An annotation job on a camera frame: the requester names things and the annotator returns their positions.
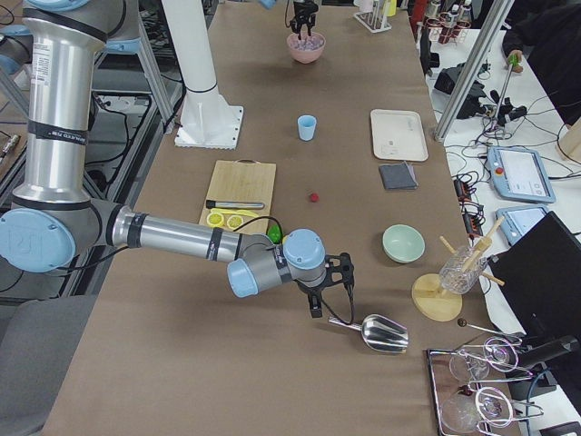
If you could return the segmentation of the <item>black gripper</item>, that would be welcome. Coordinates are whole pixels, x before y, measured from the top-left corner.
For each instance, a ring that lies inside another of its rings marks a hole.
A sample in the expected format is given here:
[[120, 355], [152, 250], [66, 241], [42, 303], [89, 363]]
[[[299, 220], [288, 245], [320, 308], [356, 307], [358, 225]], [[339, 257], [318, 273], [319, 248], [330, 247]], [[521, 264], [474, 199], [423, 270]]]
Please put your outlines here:
[[292, 32], [300, 35], [301, 22], [305, 22], [307, 35], [311, 35], [311, 29], [315, 25], [315, 14], [317, 13], [317, 4], [313, 0], [294, 0], [293, 1]]
[[321, 305], [323, 303], [322, 292], [329, 286], [333, 285], [333, 280], [329, 277], [323, 279], [319, 284], [311, 285], [297, 280], [299, 289], [308, 297], [310, 304], [310, 315], [312, 318], [322, 316]]

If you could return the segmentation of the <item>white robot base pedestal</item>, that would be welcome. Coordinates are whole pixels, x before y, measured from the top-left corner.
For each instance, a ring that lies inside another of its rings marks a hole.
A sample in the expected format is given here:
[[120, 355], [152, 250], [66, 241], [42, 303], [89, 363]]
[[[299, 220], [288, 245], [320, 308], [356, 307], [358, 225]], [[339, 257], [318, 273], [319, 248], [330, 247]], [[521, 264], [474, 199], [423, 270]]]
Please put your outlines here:
[[243, 108], [220, 93], [200, 1], [163, 4], [186, 90], [175, 143], [181, 147], [233, 150]]

